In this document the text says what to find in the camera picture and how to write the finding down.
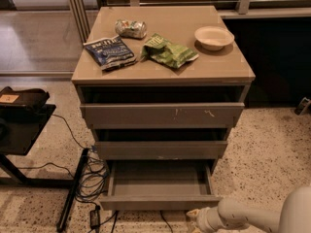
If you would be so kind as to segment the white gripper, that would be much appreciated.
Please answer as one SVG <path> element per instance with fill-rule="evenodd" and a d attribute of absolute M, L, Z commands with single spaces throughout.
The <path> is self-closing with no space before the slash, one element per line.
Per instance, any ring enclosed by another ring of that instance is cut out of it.
<path fill-rule="evenodd" d="M 187 217 L 195 219 L 196 226 L 202 233 L 216 233 L 223 226 L 216 208 L 194 209 L 187 212 Z M 187 233 L 198 233 L 194 224 L 187 225 Z"/>

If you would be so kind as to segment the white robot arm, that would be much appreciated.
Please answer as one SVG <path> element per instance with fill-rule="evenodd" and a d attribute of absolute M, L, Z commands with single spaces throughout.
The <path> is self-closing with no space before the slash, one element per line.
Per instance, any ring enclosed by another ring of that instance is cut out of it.
<path fill-rule="evenodd" d="M 265 233 L 311 233 L 311 186 L 291 192 L 280 213 L 251 208 L 232 198 L 224 198 L 216 207 L 194 209 L 188 211 L 187 216 L 195 220 L 192 233 L 244 230 L 250 225 Z"/>

